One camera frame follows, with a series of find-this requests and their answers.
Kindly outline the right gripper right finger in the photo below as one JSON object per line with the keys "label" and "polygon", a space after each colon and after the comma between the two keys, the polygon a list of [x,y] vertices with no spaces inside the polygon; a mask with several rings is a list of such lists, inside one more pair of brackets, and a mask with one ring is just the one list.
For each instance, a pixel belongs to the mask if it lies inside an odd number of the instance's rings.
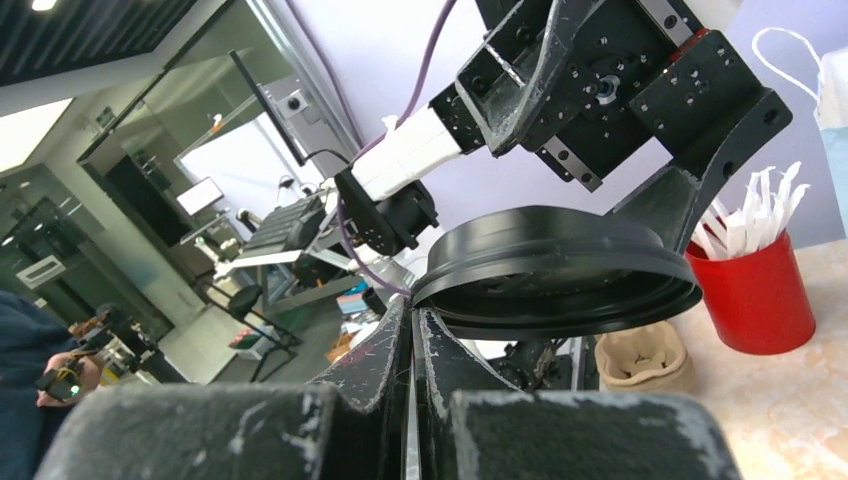
{"label": "right gripper right finger", "polygon": [[423,479],[737,479],[723,432],[677,394],[515,388],[431,309],[411,317]]}

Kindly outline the light blue paper bag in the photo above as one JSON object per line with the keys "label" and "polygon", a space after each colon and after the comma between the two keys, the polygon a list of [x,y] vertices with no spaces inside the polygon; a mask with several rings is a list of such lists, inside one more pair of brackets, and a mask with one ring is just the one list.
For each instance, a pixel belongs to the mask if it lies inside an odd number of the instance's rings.
{"label": "light blue paper bag", "polygon": [[[807,49],[816,66],[816,91],[775,66],[762,54],[759,43],[768,33],[793,37]],[[819,55],[803,35],[785,28],[766,27],[754,35],[751,49],[764,66],[815,101],[813,116],[825,149],[840,219],[844,230],[847,230],[847,48]]]}

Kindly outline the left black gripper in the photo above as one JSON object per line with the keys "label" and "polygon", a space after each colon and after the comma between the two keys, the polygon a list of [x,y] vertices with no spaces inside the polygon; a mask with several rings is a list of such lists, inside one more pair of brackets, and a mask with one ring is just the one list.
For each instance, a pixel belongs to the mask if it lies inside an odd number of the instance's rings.
{"label": "left black gripper", "polygon": [[792,122],[685,1],[475,5],[483,43],[430,102],[461,151],[518,145],[593,192],[653,136],[670,161],[610,214],[677,253],[728,180]]}

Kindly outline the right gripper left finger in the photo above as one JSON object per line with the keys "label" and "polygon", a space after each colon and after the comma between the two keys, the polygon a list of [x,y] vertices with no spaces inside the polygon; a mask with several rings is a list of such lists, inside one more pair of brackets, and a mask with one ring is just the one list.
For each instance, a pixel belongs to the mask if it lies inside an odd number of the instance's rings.
{"label": "right gripper left finger", "polygon": [[304,383],[118,386],[80,403],[40,479],[401,479],[410,307]]}

